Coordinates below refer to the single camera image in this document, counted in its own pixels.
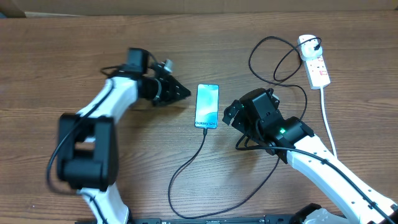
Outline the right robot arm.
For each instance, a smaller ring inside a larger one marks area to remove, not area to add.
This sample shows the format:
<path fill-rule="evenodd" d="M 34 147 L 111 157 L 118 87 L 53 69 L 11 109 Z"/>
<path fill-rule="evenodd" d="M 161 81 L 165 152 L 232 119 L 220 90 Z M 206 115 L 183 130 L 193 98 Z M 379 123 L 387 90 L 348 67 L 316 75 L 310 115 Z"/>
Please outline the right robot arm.
<path fill-rule="evenodd" d="M 301 119 L 284 119 L 273 89 L 250 91 L 224 110 L 223 122 L 310 179 L 342 212 L 334 215 L 318 204 L 297 212 L 291 223 L 397 223 L 397 203 L 362 181 L 339 161 Z"/>

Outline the Samsung Galaxy smartphone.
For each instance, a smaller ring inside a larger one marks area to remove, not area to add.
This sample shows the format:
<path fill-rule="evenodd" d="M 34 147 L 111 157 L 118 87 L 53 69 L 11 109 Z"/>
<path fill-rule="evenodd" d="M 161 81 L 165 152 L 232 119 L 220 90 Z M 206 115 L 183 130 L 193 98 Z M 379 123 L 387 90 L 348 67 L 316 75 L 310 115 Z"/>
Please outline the Samsung Galaxy smartphone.
<path fill-rule="evenodd" d="M 199 84 L 195 108 L 195 127 L 216 129 L 218 127 L 219 86 Z"/>

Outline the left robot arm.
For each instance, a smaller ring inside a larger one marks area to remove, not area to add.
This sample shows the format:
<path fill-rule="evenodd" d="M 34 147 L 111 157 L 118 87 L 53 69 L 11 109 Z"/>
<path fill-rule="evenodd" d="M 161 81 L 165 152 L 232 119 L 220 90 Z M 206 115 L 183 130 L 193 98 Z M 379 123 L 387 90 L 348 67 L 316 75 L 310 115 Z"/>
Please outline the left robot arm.
<path fill-rule="evenodd" d="M 130 48 L 127 61 L 103 67 L 103 89 L 75 114 L 64 113 L 58 124 L 58 145 L 53 164 L 57 177 L 69 184 L 73 195 L 81 196 L 95 216 L 95 223 L 134 223 L 131 210 L 123 202 L 116 179 L 119 151 L 116 125 L 140 98 L 153 106 L 166 106 L 191 95 L 172 76 L 173 62 L 159 62 L 147 50 Z"/>

